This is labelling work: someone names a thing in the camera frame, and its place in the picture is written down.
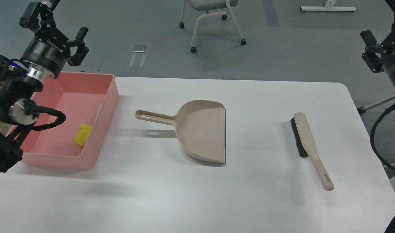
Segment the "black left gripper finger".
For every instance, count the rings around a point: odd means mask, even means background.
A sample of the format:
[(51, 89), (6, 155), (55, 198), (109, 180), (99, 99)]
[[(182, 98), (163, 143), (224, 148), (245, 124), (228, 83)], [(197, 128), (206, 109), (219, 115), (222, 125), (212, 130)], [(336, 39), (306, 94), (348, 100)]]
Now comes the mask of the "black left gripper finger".
[(60, 39), (60, 31), (53, 15), (59, 2), (59, 0), (48, 0), (29, 3), (23, 16), (20, 17), (20, 26), (33, 31), (43, 41)]
[(67, 58), (67, 62), (70, 66), (79, 66), (88, 54), (89, 49), (84, 42), (84, 38), (88, 33), (88, 28), (80, 28), (75, 39), (67, 42), (67, 47), (76, 47), (76, 52), (71, 57)]

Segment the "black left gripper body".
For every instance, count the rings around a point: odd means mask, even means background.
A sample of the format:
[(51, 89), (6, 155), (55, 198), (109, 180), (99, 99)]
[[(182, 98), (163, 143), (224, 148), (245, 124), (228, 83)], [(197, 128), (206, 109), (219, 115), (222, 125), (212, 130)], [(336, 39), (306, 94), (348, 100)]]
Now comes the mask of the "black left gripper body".
[(57, 79), (67, 58), (57, 48), (34, 38), (21, 56), (20, 61), (23, 64), (39, 65), (53, 74), (54, 79)]

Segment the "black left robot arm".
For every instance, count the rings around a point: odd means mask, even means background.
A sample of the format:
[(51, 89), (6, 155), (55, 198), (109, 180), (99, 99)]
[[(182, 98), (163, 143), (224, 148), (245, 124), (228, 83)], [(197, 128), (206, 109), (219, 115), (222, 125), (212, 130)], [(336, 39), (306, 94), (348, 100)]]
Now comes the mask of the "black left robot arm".
[(53, 12), (58, 4), (29, 3), (20, 26), (34, 33), (33, 40), (20, 59), (0, 54), (0, 122), (15, 127), (7, 136), (0, 132), (0, 173), (23, 159), (21, 145), (31, 131), (54, 128), (66, 119), (63, 112), (31, 99), (43, 90), (46, 78), (58, 78), (66, 63), (79, 66), (89, 51), (84, 42), (88, 28), (80, 28), (74, 40), (57, 28)]

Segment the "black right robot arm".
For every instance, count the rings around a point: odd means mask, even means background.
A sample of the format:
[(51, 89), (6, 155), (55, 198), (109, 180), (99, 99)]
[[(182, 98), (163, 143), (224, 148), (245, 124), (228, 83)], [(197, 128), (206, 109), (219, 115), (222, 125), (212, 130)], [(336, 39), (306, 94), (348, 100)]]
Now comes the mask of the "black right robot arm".
[[(384, 72), (395, 87), (395, 0), (387, 0), (386, 3), (394, 13), (390, 32), (379, 42), (372, 31), (362, 31), (360, 36), (365, 43), (365, 51), (361, 57), (373, 73)], [(368, 107), (358, 108), (358, 112), (362, 114), (389, 101), (393, 104), (376, 119), (369, 131), (369, 139), (395, 191), (395, 94)]]

